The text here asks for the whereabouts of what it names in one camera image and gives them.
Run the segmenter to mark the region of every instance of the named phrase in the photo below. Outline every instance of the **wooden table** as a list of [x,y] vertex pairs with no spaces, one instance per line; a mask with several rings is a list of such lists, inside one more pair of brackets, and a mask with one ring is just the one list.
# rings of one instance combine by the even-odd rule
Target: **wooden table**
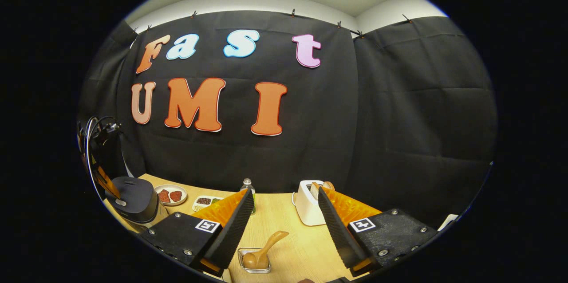
[[[187,191],[187,200],[177,206],[166,206],[169,214],[182,212],[195,213],[191,206],[198,196],[227,197],[235,192],[196,188],[163,180],[149,174],[140,176],[148,180],[154,187],[163,184],[181,186]],[[105,205],[113,216],[128,230],[137,232],[105,200]],[[311,279],[315,283],[333,281],[339,277],[353,280],[353,276],[345,268],[335,249],[335,245],[325,225],[306,226],[300,220],[298,212],[292,205],[291,193],[257,193],[256,213],[250,216],[249,222],[239,243],[239,248],[262,248],[270,235],[276,231],[290,234],[278,241],[268,252],[272,271],[268,274],[251,274],[244,271],[239,264],[237,253],[229,265],[229,275],[223,275],[226,282],[234,283],[297,283],[303,279]]]

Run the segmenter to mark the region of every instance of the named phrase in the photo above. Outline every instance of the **wooden spoon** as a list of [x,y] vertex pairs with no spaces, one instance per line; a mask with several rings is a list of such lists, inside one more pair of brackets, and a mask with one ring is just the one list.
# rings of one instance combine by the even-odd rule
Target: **wooden spoon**
[[277,231],[268,238],[266,241],[266,245],[260,251],[250,252],[243,255],[243,265],[247,269],[266,269],[268,268],[268,257],[266,257],[266,253],[268,250],[272,248],[276,242],[280,241],[288,232],[285,231]]

